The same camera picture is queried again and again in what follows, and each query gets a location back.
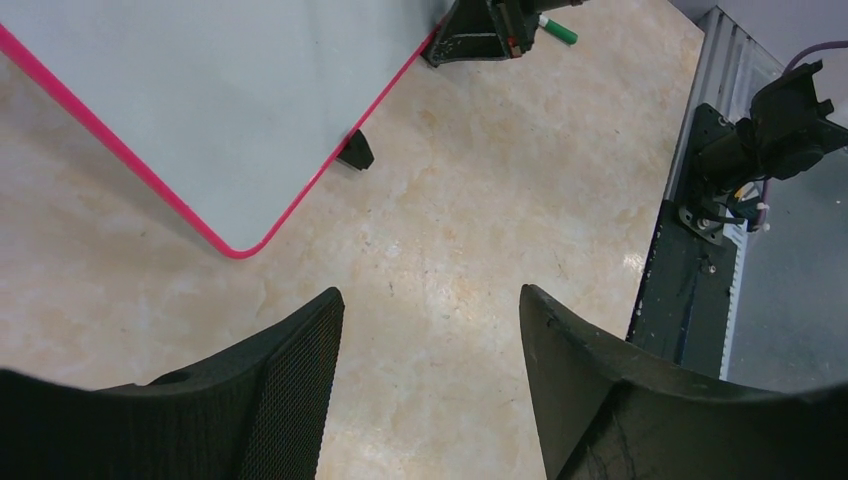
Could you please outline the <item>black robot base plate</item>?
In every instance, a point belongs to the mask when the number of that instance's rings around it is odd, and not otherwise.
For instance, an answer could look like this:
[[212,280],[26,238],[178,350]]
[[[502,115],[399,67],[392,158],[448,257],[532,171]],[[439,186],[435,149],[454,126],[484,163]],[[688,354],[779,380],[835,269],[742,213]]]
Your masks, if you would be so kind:
[[626,339],[685,369],[719,378],[736,247],[733,192],[752,179],[748,120],[707,103],[694,114],[677,197],[660,204]]

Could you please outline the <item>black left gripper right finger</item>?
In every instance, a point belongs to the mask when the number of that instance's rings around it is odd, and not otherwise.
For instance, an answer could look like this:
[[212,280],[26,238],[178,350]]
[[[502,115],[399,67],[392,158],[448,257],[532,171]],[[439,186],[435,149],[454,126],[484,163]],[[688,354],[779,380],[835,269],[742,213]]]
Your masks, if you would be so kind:
[[843,479],[847,388],[711,378],[522,287],[520,330],[550,479]]

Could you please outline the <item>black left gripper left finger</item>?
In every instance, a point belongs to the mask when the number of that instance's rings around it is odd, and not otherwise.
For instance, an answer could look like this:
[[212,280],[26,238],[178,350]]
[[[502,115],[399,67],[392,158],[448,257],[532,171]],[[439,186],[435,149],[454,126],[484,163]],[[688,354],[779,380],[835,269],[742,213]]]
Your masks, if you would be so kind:
[[1,373],[5,479],[311,479],[345,305],[284,320],[146,385],[83,390]]

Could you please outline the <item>pink framed whiteboard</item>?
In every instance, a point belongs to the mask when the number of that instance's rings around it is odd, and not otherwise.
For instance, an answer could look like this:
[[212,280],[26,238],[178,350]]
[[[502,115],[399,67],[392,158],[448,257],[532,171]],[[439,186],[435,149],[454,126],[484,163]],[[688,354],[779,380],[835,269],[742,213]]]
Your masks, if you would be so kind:
[[261,250],[446,1],[5,1],[1,49],[223,255]]

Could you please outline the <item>green capped whiteboard marker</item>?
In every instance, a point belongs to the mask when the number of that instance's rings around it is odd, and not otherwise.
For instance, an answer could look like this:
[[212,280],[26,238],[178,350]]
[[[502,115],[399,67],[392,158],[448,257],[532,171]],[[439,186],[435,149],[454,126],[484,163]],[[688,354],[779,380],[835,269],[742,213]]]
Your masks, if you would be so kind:
[[557,38],[566,45],[575,45],[578,41],[578,34],[572,30],[562,26],[554,20],[551,20],[545,15],[540,15],[538,25],[548,34]]

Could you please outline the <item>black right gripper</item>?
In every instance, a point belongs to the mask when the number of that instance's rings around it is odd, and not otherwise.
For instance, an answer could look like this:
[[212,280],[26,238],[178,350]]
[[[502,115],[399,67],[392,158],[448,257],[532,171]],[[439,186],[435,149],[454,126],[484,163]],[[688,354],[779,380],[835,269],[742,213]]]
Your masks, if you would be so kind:
[[534,45],[540,15],[582,4],[582,0],[458,0],[421,56],[434,68],[460,61],[520,58]]

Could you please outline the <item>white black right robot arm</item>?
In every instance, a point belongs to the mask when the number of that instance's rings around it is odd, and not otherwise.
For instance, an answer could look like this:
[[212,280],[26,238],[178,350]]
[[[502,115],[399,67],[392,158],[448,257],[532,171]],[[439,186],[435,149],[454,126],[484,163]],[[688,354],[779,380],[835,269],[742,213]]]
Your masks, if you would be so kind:
[[731,230],[763,227],[770,180],[847,143],[820,62],[795,57],[732,120],[709,86],[733,56],[709,33],[624,338],[536,285],[522,288],[523,353],[550,479],[843,479],[847,387],[779,393],[722,371],[741,283]]

